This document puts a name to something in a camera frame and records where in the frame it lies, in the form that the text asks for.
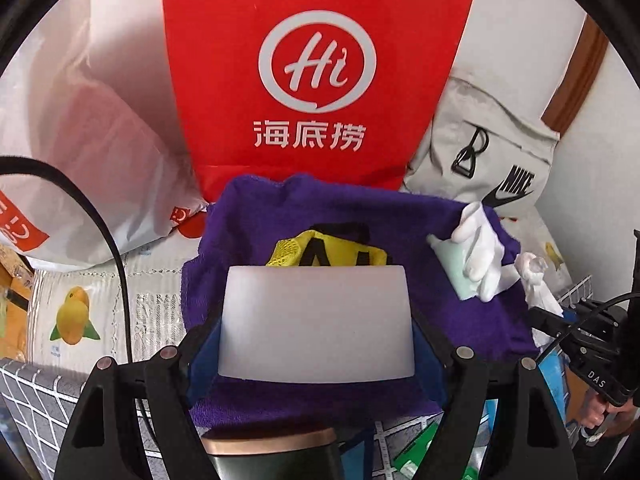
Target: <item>black cable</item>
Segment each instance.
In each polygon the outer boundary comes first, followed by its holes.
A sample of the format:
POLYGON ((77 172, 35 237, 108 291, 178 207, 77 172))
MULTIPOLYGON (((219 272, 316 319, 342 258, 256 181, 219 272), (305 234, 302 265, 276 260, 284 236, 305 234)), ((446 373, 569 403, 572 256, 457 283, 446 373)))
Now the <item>black cable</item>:
POLYGON ((569 337, 573 332, 581 328, 588 320, 593 319, 598 314, 607 310, 610 306, 614 306, 615 304, 622 303, 623 301, 632 300, 633 298, 640 298, 640 291, 638 292, 628 292, 626 294, 621 294, 620 296, 616 296, 612 300, 606 301, 600 306, 594 308, 590 313, 588 313, 585 317, 583 317, 580 321, 576 321, 573 323, 567 330, 564 331, 561 335, 556 337, 551 344, 546 347, 545 351, 542 352, 536 359, 536 363, 540 364, 545 360, 546 356, 551 354, 551 352, 558 346, 562 341, 564 341, 567 337, 569 337))
POLYGON ((25 312, 29 310, 29 300, 27 300, 27 298, 25 298, 21 294, 18 294, 12 288, 7 290, 6 298, 8 301, 11 301, 15 306, 18 306, 21 309, 23 309, 25 312))
MULTIPOLYGON (((26 158, 23 156, 0 156, 0 176, 10 174, 23 174, 39 176, 40 178, 47 180, 48 182, 55 184, 61 190, 65 191, 71 198, 73 198, 78 205, 84 210, 95 225, 100 230, 102 238, 107 242, 111 256, 116 263, 118 269, 118 278, 120 280, 120 288, 122 290, 122 306, 124 308, 124 328, 125 328, 125 347, 127 352, 127 362, 133 362, 133 350, 131 344, 131 314, 129 311, 129 289, 127 288, 127 276, 124 272, 124 264, 118 251, 118 246, 115 240, 111 236, 111 232, 104 222, 100 213, 91 203, 91 201, 80 191, 71 180, 69 180, 64 173, 57 170, 53 166, 50 166, 46 162, 40 160, 34 160, 32 158, 26 158)), ((136 399, 140 413, 142 414, 142 420, 145 423, 146 429, 149 432, 151 440, 158 446, 158 440, 156 439, 156 433, 151 426, 151 421, 146 415, 146 409, 142 400, 136 399)))

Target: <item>nike swoosh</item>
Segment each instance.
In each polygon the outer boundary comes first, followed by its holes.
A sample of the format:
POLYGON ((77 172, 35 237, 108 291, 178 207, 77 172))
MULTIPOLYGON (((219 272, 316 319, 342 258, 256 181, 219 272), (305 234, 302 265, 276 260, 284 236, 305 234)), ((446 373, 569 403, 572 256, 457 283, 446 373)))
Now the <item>nike swoosh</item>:
POLYGON ((496 196, 496 193, 498 193, 498 190, 500 189, 500 186, 502 185, 502 183, 498 184, 498 186, 495 187, 494 190, 490 191, 487 196, 485 196, 482 199, 482 205, 487 205, 489 207, 500 207, 501 205, 505 205, 508 204, 510 202, 514 202, 514 200, 520 200, 521 198, 526 197, 527 195, 530 195, 531 193, 533 193, 533 191, 529 191, 528 193, 522 193, 522 194, 518 194, 515 196, 509 196, 506 198, 498 198, 496 196))

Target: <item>brown door trim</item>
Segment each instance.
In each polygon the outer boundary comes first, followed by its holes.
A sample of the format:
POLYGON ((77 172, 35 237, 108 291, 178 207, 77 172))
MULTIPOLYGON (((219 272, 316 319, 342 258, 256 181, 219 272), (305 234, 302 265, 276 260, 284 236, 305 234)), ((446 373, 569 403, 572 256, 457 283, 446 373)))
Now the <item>brown door trim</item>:
POLYGON ((604 32, 587 15, 564 79, 542 115, 543 123, 559 132, 561 138, 580 111, 600 71, 608 45, 604 32))

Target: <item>hi logo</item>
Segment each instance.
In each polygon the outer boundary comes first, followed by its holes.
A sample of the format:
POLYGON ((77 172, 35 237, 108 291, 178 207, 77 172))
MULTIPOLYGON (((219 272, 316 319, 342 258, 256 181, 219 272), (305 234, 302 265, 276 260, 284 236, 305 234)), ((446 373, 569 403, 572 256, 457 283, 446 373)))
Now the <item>hi logo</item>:
POLYGON ((308 10, 280 22, 262 42, 258 72, 267 92, 298 112, 321 114, 357 101, 376 73, 376 49, 351 18, 308 10))

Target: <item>white tissue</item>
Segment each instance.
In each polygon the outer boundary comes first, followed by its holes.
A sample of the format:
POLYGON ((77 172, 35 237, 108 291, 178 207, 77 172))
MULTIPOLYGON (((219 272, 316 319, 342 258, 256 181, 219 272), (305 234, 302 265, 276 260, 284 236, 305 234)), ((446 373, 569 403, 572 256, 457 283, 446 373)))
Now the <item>white tissue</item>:
MULTIPOLYGON (((547 268, 544 258, 532 253, 522 253, 518 254, 514 265, 522 279, 525 299, 529 308, 537 306, 556 314, 556 316, 562 316, 562 307, 543 280, 547 268)), ((538 348, 546 346, 552 341, 551 336, 535 328, 532 329, 532 334, 533 341, 538 348)))

